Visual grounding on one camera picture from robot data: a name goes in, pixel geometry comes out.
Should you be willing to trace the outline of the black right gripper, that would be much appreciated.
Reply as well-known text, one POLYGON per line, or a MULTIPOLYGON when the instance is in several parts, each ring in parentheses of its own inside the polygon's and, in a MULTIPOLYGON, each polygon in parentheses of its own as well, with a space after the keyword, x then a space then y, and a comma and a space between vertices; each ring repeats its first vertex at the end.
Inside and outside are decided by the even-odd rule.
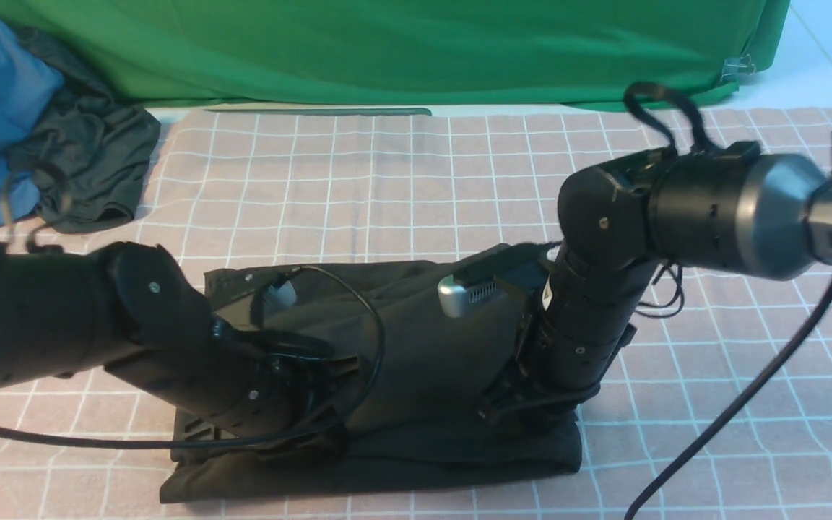
POLYGON ((516 349, 479 398, 491 424, 515 418, 532 432, 576 420, 605 372, 636 332, 631 323, 659 264, 637 259, 605 272, 577 269, 565 249, 521 243, 483 260, 480 270, 521 304, 516 349))

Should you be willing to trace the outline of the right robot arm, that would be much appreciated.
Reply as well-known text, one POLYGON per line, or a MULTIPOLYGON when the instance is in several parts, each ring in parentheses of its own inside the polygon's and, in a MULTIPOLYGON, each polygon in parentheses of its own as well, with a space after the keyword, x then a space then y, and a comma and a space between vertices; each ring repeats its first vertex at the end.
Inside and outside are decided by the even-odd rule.
POLYGON ((515 355, 480 398, 492 423, 512 412, 548 423, 594 397, 660 269, 783 281, 832 264, 832 178, 802 155, 764 155, 756 142, 585 168, 564 182, 557 208, 557 243, 494 255, 496 286, 523 315, 515 355))

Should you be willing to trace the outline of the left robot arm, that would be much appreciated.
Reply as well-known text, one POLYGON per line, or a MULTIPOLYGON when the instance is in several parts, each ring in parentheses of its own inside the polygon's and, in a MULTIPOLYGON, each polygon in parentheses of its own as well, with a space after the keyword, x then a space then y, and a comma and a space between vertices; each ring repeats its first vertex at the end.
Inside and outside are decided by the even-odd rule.
POLYGON ((13 256, 0 243, 0 389, 92 368, 224 432, 220 440, 67 438, 0 427, 3 440, 96 450, 266 448, 340 438, 356 381, 310 352, 235 330, 168 250, 119 241, 84 256, 13 256))

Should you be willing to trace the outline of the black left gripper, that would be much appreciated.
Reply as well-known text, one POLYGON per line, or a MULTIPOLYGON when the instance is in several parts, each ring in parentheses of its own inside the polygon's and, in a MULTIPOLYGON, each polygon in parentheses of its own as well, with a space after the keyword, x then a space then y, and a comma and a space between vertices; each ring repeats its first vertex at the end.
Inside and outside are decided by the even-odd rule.
MULTIPOLYGON (((331 429, 359 405, 359 358, 287 330, 241 330, 218 316, 168 251, 124 243, 102 253, 126 338, 138 352, 105 371, 174 405, 173 441, 285 442, 331 429)), ((204 463, 210 448, 175 448, 204 463)))

